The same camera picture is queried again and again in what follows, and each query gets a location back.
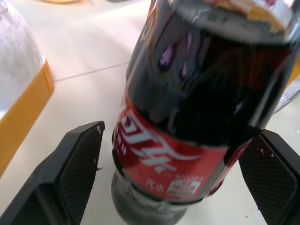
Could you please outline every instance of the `red label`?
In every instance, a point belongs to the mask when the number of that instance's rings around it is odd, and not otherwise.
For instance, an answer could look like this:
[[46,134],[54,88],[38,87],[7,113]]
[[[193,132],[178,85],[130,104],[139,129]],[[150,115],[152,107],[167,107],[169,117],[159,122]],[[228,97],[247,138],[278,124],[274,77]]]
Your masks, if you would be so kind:
[[145,190],[164,198],[193,200],[227,149],[197,147],[156,129],[122,102],[114,149],[124,172]]

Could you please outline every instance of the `cola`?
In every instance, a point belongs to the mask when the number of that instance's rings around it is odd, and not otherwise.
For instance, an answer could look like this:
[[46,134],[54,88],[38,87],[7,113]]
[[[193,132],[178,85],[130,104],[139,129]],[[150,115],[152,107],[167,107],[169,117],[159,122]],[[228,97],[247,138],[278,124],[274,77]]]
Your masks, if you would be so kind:
[[220,188],[285,89],[297,15],[273,32],[202,0],[151,4],[112,136],[112,199],[129,225],[173,225]]

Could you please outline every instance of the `coca-cola logo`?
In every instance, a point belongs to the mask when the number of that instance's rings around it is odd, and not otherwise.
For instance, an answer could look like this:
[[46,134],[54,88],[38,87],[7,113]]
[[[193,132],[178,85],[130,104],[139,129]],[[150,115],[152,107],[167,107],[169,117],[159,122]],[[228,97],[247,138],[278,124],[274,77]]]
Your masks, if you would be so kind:
[[[125,104],[121,107],[121,112],[125,111]],[[156,131],[144,126],[131,109],[127,109],[124,116],[120,119],[118,133],[127,149],[130,149],[140,158],[141,163],[146,166],[153,166],[157,173],[163,171],[176,171],[177,168],[172,164],[172,160],[188,161],[201,157],[201,155],[186,156],[177,153],[166,140]]]

